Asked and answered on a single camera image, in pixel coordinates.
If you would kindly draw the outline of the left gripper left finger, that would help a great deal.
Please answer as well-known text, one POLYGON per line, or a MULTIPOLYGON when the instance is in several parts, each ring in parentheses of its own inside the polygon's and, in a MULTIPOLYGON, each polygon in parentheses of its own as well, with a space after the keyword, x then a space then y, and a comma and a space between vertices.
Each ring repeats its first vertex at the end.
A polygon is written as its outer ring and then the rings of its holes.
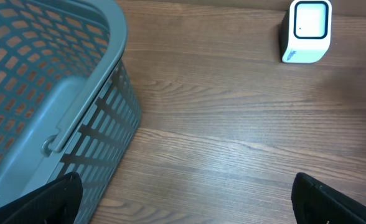
POLYGON ((0 208, 0 224, 73 224, 83 197, 82 180, 69 172, 0 208))

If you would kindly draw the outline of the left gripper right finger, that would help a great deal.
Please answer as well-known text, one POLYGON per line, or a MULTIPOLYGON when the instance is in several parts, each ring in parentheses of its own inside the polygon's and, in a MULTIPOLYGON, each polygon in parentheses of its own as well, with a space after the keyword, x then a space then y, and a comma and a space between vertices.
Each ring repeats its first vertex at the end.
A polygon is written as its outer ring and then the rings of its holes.
POLYGON ((291 191, 297 224, 366 224, 366 206, 299 172, 291 191))

